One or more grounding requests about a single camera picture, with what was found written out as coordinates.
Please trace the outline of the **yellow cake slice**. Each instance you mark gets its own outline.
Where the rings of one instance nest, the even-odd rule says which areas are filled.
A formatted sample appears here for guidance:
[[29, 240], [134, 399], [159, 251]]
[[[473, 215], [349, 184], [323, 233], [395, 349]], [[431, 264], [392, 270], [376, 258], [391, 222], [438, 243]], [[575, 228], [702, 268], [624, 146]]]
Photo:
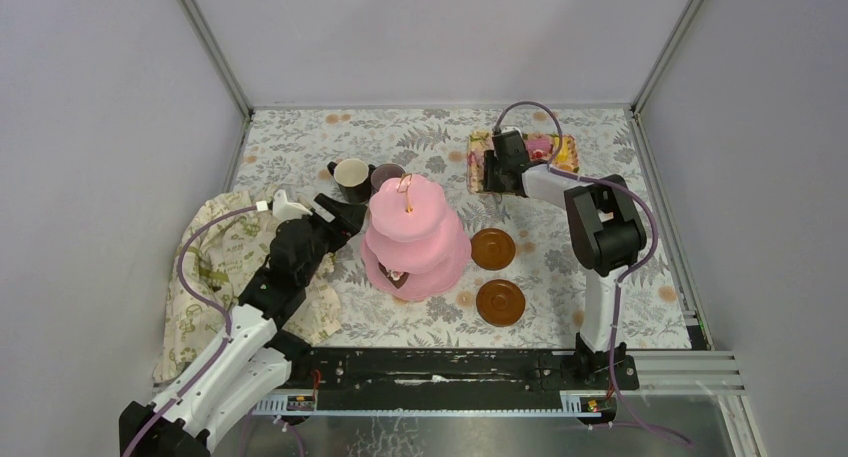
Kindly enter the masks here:
[[574, 142], [569, 136], [564, 137], [562, 140], [562, 147], [557, 155], [556, 165], [559, 168], [569, 170], [571, 172], [573, 172], [574, 168], [578, 166], [575, 158]]

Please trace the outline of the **chocolate cake slice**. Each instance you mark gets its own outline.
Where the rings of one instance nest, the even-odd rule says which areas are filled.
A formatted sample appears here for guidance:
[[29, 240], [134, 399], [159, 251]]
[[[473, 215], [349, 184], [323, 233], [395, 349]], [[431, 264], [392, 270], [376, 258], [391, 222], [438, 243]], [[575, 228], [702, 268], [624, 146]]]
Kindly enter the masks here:
[[378, 269], [387, 281], [396, 289], [404, 287], [410, 276], [409, 272], [390, 269], [381, 262], [378, 263]]

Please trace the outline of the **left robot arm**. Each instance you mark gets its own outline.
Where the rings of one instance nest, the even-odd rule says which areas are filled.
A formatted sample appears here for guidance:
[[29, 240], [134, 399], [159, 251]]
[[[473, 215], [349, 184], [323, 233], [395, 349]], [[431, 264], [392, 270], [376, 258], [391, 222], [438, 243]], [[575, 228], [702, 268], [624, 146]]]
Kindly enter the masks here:
[[224, 326], [186, 370], [148, 404], [133, 401], [119, 418], [124, 456], [208, 456], [272, 389], [296, 388], [309, 378], [311, 349], [284, 326], [301, 307], [325, 256], [363, 227], [367, 208], [318, 194], [325, 219], [282, 197], [253, 205], [282, 221], [263, 263], [230, 310], [213, 307]]

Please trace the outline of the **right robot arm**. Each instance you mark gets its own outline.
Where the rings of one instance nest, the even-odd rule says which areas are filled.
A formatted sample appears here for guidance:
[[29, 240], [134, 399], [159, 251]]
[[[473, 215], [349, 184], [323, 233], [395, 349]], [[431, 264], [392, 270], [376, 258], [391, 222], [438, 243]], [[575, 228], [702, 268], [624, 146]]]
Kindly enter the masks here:
[[574, 256], [586, 275], [584, 321], [575, 341], [573, 373], [597, 389], [613, 375], [626, 345], [618, 336], [621, 280], [638, 261], [647, 233], [639, 202], [618, 175], [579, 176], [530, 159], [523, 134], [497, 129], [484, 152], [483, 189], [548, 202], [563, 209]]

